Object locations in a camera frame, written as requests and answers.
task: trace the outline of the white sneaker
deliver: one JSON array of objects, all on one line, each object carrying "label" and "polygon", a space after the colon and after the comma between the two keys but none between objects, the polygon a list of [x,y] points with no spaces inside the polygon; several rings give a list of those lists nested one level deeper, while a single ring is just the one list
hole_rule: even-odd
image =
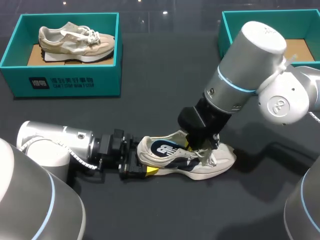
[{"label": "white sneaker", "polygon": [[209,147],[197,151],[185,150],[186,135],[179,130],[163,137],[145,136],[137,147],[140,162],[159,168],[155,175],[180,173],[193,180],[203,180],[222,174],[236,161],[234,149],[223,143],[215,150]]},{"label": "white sneaker", "polygon": [[59,29],[42,26],[39,29],[39,44],[46,62],[78,60],[94,63],[112,56],[115,38],[68,22]]}]

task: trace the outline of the shoe upper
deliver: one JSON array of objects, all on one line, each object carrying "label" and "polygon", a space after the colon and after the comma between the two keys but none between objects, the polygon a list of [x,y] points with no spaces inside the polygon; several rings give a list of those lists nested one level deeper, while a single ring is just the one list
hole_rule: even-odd
[{"label": "shoe upper", "polygon": [[208,147],[187,151],[184,149],[186,135],[183,131],[177,131],[165,137],[145,136],[137,147],[138,158],[148,166],[199,174],[218,172],[234,164],[236,155],[232,147],[220,143],[215,150]]},{"label": "shoe upper", "polygon": [[39,44],[47,53],[91,57],[112,51],[115,38],[68,22],[58,29],[42,26],[39,29]]}]

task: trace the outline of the cable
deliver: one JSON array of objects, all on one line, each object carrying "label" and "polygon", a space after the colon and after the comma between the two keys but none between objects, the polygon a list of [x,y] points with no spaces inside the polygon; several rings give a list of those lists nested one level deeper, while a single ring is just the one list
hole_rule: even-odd
[{"label": "cable", "polygon": [[314,120],[316,120],[320,124],[320,119],[316,115],[314,115],[313,112],[310,111],[309,114]]},{"label": "cable", "polygon": [[68,147],[67,145],[65,145],[63,142],[61,141],[53,141],[52,139],[48,139],[48,138],[44,138],[42,136],[37,136],[37,137],[34,137],[32,139],[30,139],[29,141],[27,141],[25,144],[23,144],[19,151],[23,152],[24,150],[26,150],[31,144],[33,144],[34,142],[37,142],[37,141],[40,141],[40,140],[49,140],[55,144],[58,144],[59,146],[65,148],[68,153],[75,159],[77,160],[81,165],[85,166],[86,168],[88,169],[92,169],[92,170],[96,170],[98,168],[98,166],[95,166],[95,165],[92,165],[92,164],[89,164],[89,163],[86,163],[85,161],[83,161],[80,157],[78,157],[77,154],[74,153],[74,151],[72,151],[70,149],[70,147]]}]

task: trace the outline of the cardboard insert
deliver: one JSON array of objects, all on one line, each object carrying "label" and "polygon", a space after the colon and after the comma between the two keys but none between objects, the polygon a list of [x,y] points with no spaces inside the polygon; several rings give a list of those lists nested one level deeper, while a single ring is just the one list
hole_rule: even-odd
[{"label": "cardboard insert", "polygon": [[39,44],[33,45],[28,66],[51,66],[51,65],[70,65],[70,64],[83,64],[83,65],[113,65],[114,57],[108,58],[94,63],[83,63],[79,61],[57,61],[57,62],[45,62],[41,55],[41,47]]},{"label": "cardboard insert", "polygon": [[314,58],[304,39],[286,39],[286,51],[284,56],[291,59],[296,55],[295,62],[314,62]]}]

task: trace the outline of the teal shoe box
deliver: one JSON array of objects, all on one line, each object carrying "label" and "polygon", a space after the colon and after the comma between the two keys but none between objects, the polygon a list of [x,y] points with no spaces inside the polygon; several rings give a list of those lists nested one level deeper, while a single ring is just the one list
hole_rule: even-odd
[{"label": "teal shoe box", "polygon": [[[285,56],[289,58],[297,54],[297,61],[292,63],[294,67],[320,69],[320,13],[317,9],[223,11],[218,37],[221,58],[241,27],[249,21],[267,24],[286,39],[289,54]],[[308,60],[299,61],[299,57],[308,54]]]},{"label": "teal shoe box", "polygon": [[[58,29],[67,22],[115,37],[113,64],[28,66],[39,28]],[[119,96],[123,42],[119,13],[22,14],[0,62],[15,97]]]}]

